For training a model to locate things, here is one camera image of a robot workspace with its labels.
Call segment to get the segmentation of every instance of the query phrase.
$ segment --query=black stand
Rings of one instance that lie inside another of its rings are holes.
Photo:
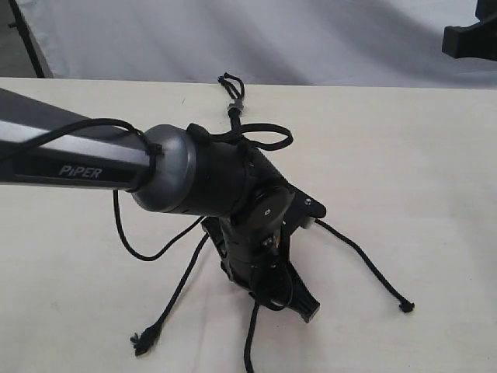
[[[497,0],[478,0],[476,17],[469,27],[447,26],[442,52],[452,58],[480,58],[497,61]]]
[[[14,15],[15,22],[9,24],[9,29],[16,28],[21,39],[23,39],[24,47],[30,56],[31,65],[33,66],[36,76],[38,78],[45,78],[45,73],[41,67],[40,59],[36,54],[36,50],[33,46],[33,41],[31,40],[30,29],[28,28],[26,21],[21,13],[16,0],[9,0],[10,8],[12,9],[12,14]]]
[[[319,310],[319,302],[311,295],[301,280],[294,266],[290,262],[290,237],[297,228],[308,228],[315,219],[323,218],[326,215],[326,208],[304,192],[296,189],[295,198],[285,214],[283,226],[281,227],[281,242],[280,252],[283,261],[287,266],[287,272],[291,277],[293,294],[288,308],[294,310],[301,315],[305,322],[310,322],[316,312]],[[236,281],[228,273],[229,262],[226,255],[227,250],[224,247],[224,237],[221,232],[221,226],[217,218],[206,218],[202,221],[203,230],[210,236],[216,250],[221,257],[221,269],[227,274],[228,278],[235,282],[238,286],[250,291],[247,284]],[[285,304],[288,295],[285,290],[281,290],[275,284],[273,289],[272,299],[279,304]]]

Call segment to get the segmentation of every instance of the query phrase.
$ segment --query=white curtain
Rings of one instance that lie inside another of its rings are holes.
[[[18,0],[58,78],[495,87],[442,54],[476,0]]]

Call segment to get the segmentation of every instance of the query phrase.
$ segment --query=table surface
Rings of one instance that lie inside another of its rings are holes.
[[[229,127],[216,85],[2,78],[0,87],[142,129]],[[495,102],[485,90],[247,88],[244,123],[294,134],[270,159],[416,303],[402,314],[352,249],[317,225],[299,230],[291,259],[321,309],[310,324],[262,309],[255,371],[497,371]],[[1,372],[244,371],[252,300],[211,243],[157,347],[137,359],[130,345],[169,300],[199,228],[143,263],[120,244],[109,191],[1,188]],[[135,248],[154,253],[193,217],[123,196],[123,219]]]

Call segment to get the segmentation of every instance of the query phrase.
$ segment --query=white table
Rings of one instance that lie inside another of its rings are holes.
[[[228,128],[216,85],[0,79],[0,86],[90,117],[146,129],[190,121]],[[497,92],[249,86],[245,123],[288,126],[270,154],[328,207],[400,292],[410,315],[362,260],[318,226],[294,235],[292,260],[321,302],[306,325],[263,309],[259,372],[497,371]],[[212,244],[152,354],[129,337],[155,321],[202,232],[162,260],[121,246],[108,191],[1,186],[0,371],[235,372],[252,300],[219,269]],[[135,248],[154,253],[192,217],[123,201]]]

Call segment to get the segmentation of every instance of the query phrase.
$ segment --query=piper logo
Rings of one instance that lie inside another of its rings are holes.
[[[97,169],[95,167],[73,167],[70,165],[64,165],[59,171],[59,176],[70,176],[70,177],[84,177],[85,179],[98,179],[102,169]]]

